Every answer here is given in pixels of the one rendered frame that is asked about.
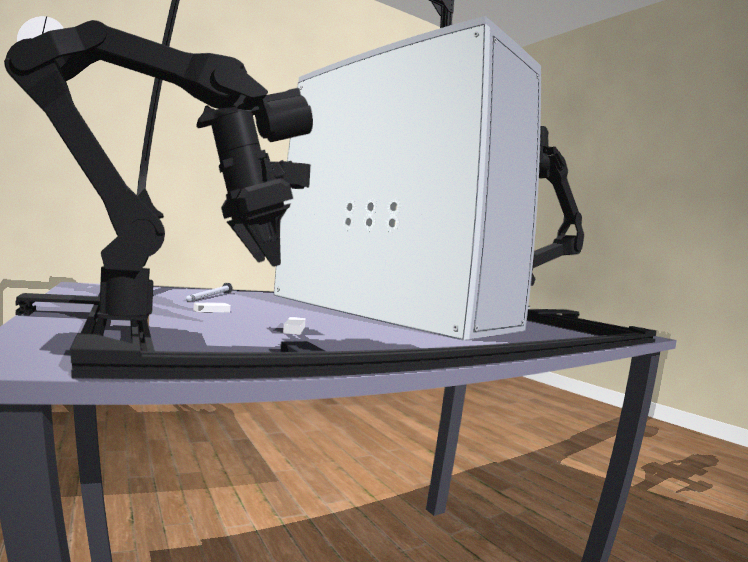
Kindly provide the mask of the light grey panel with holes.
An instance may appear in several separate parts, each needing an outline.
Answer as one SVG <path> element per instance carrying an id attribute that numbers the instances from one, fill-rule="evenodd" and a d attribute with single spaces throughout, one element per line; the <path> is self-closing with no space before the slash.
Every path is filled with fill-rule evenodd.
<path id="1" fill-rule="evenodd" d="M 481 24 L 298 82 L 310 187 L 284 202 L 275 296 L 469 340 L 489 47 Z"/>

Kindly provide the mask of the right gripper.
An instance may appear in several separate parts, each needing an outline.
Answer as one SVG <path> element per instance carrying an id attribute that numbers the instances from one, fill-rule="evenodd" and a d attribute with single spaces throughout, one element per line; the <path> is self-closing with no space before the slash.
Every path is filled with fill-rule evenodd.
<path id="1" fill-rule="evenodd" d="M 224 219 L 233 219 L 227 224 L 255 260 L 260 263 L 266 257 L 271 266 L 276 267 L 281 264 L 280 222 L 291 205 L 284 205 L 284 201 L 294 198 L 290 183 L 285 180 L 279 178 L 266 182 L 263 164 L 266 157 L 266 151 L 261 150 L 260 144 L 239 147 L 219 155 L 218 167 L 223 173 L 226 199 L 229 201 L 224 201 L 221 210 Z"/>

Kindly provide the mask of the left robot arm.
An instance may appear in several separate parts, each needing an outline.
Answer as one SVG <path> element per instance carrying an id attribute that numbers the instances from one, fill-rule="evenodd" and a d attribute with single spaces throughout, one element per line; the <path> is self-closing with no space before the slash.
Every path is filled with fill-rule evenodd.
<path id="1" fill-rule="evenodd" d="M 563 158 L 556 147 L 548 145 L 547 128 L 540 126 L 540 131 L 544 161 L 542 166 L 539 166 L 539 178 L 546 178 L 552 183 L 564 214 L 564 220 L 553 243 L 534 251 L 532 271 L 533 268 L 560 256 L 579 254 L 584 241 L 584 231 L 581 225 L 582 215 L 578 211 L 567 180 L 568 168 L 565 158 Z M 565 235 L 571 224 L 575 224 L 577 230 L 576 236 Z"/>

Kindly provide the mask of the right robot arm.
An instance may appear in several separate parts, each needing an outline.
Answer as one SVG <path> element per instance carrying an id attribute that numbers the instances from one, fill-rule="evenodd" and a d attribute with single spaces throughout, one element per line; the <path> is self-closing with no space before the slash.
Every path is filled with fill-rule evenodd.
<path id="1" fill-rule="evenodd" d="M 99 60 L 173 83 L 207 104 L 196 127 L 212 126 L 218 156 L 260 144 L 257 131 L 269 142 L 310 134 L 313 115 L 299 88 L 268 94 L 234 57 L 184 52 L 97 20 L 11 46 L 4 60 L 7 73 L 46 113 L 101 197 L 117 234 L 101 251 L 97 318 L 148 320 L 154 281 L 150 268 L 143 267 L 164 242 L 164 215 L 146 189 L 137 196 L 126 185 L 74 105 L 66 82 Z"/>

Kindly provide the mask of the light grey metal rod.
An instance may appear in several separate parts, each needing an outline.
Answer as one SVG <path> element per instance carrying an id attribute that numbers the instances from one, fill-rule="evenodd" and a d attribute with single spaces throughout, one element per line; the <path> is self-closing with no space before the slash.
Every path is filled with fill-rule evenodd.
<path id="1" fill-rule="evenodd" d="M 218 293 L 222 293 L 222 292 L 223 293 L 231 293 L 232 290 L 233 290 L 232 284 L 230 284 L 230 283 L 224 283 L 222 287 L 215 288 L 215 289 L 208 290 L 208 291 L 204 291 L 204 292 L 200 292 L 200 293 L 196 293 L 196 294 L 193 294 L 193 295 L 188 295 L 186 297 L 186 301 L 187 302 L 192 302 L 194 300 L 198 300 L 198 299 L 205 298 L 205 297 L 208 297 L 208 296 L 211 296 L 211 295 L 215 295 L 215 294 L 218 294 Z"/>

